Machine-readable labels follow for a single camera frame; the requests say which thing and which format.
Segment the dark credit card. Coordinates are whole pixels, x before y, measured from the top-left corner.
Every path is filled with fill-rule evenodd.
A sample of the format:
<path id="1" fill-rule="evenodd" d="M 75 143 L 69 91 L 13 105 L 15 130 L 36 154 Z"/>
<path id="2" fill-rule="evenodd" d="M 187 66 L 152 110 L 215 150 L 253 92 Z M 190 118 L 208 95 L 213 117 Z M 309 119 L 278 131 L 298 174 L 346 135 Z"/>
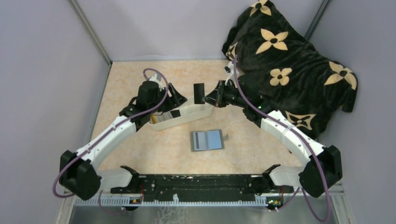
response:
<path id="1" fill-rule="evenodd" d="M 205 104 L 203 98 L 205 97 L 205 84 L 204 83 L 195 83 L 193 84 L 193 93 L 194 93 L 194 104 L 203 105 Z"/>
<path id="2" fill-rule="evenodd" d="M 173 119 L 174 119 L 174 118 L 178 118 L 178 117 L 181 116 L 180 110 L 172 110 L 172 111 L 170 111 L 170 114 L 171 114 L 171 116 L 172 116 Z"/>

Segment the white plastic tray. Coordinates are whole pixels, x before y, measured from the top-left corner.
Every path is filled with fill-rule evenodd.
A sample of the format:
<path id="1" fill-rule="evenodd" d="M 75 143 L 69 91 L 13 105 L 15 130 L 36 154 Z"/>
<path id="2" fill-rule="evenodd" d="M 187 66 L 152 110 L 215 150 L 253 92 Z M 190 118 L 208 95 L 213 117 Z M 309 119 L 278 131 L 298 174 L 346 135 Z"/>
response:
<path id="1" fill-rule="evenodd" d="M 212 115 L 214 106 L 210 104 L 195 104 L 194 97 L 190 96 L 187 98 L 187 102 L 171 112 L 173 111 L 178 111 L 180 116 L 159 122 L 153 122 L 153 118 L 158 118 L 158 116 L 152 116 L 152 119 L 148 122 L 149 126 L 155 131 L 160 131 L 198 119 L 203 119 Z"/>

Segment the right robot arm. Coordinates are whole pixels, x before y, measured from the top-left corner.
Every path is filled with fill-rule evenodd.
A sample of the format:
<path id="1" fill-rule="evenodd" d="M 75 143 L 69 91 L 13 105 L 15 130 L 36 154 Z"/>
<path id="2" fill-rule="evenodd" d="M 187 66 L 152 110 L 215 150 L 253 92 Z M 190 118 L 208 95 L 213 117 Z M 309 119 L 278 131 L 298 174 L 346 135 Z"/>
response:
<path id="1" fill-rule="evenodd" d="M 234 105 L 241 107 L 246 118 L 260 129 L 278 139 L 300 166 L 273 165 L 263 173 L 263 187 L 276 192 L 281 186 L 300 187 L 307 194 L 318 198 L 342 178 L 340 151 L 335 146 L 325 147 L 305 135 L 278 109 L 257 93 L 244 98 L 239 84 L 232 80 L 220 80 L 215 89 L 202 100 L 218 108 Z"/>

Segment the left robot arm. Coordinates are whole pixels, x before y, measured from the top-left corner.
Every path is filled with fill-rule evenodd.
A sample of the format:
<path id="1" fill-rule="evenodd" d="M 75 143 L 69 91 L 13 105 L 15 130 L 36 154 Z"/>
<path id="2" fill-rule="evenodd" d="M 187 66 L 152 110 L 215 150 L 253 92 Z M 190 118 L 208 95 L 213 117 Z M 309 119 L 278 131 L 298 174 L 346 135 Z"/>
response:
<path id="1" fill-rule="evenodd" d="M 144 81 L 118 117 L 99 136 L 75 152 L 65 151 L 60 158 L 60 172 L 55 184 L 60 184 L 82 200 L 88 200 L 102 190 L 123 188 L 136 192 L 140 180 L 129 167 L 99 170 L 99 166 L 116 147 L 137 133 L 156 112 L 169 112 L 187 102 L 172 84 L 162 87 L 154 81 Z"/>

